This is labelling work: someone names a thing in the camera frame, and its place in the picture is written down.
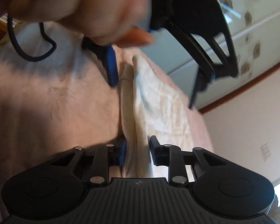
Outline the person's left hand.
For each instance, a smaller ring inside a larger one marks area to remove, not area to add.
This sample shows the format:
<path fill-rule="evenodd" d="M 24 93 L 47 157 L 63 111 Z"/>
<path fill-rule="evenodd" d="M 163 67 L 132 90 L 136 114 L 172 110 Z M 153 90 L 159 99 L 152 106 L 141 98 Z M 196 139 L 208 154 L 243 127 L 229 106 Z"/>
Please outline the person's left hand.
<path fill-rule="evenodd" d="M 27 22 L 58 22 L 96 44 L 121 48 L 146 46 L 154 38 L 137 23 L 147 14 L 149 0 L 13 0 L 8 14 Z"/>

